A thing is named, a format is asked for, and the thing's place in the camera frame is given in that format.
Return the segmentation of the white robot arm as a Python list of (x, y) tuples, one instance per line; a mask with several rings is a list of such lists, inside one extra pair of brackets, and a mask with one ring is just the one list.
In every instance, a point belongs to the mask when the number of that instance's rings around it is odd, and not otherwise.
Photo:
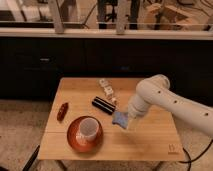
[(129, 116), (143, 117), (151, 105), (157, 105), (213, 138), (213, 107), (181, 97), (169, 88), (170, 81), (162, 74), (141, 80), (128, 102)]

